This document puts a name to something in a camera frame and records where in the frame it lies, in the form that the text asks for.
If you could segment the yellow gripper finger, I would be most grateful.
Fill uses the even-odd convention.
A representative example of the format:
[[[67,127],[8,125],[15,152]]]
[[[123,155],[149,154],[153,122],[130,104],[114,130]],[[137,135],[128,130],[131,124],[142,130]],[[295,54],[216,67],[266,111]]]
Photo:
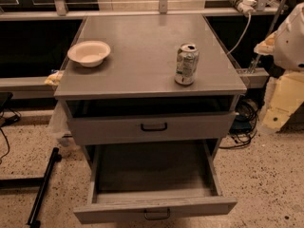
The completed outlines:
[[[266,132],[277,132],[304,103],[304,74],[286,72],[278,79],[271,77],[264,101],[261,127]]]
[[[273,55],[275,49],[276,32],[271,33],[262,42],[257,44],[254,48],[254,53],[259,55]]]

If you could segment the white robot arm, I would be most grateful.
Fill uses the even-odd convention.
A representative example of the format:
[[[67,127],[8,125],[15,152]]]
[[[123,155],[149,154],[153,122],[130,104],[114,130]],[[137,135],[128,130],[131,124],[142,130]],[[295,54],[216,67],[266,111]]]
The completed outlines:
[[[275,133],[304,103],[304,3],[296,5],[278,29],[255,46],[254,52],[272,55],[274,64],[284,69],[277,79],[269,79],[260,112],[258,129]]]

